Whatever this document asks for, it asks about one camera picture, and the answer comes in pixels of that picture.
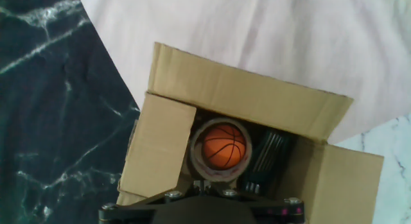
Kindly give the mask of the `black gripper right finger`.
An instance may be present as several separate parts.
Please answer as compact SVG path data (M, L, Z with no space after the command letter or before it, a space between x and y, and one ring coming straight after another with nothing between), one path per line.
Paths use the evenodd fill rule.
M251 214L256 223L269 224L303 224L305 222L304 202L298 198L285 198L283 200L270 200L254 192L237 191L226 183L202 182L202 194L215 196L224 200L232 200L240 204L245 210L226 205L223 213L232 211L240 223L246 223L248 214Z

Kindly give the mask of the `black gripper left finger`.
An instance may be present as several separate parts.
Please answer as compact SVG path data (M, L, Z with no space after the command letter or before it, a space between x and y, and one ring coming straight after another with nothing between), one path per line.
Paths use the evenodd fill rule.
M98 211L99 224L132 224L152 223L157 210L163 205L169 205L190 196L203 195L203 181L195 180L181 183L176 188L157 194L151 198L130 205L106 203Z

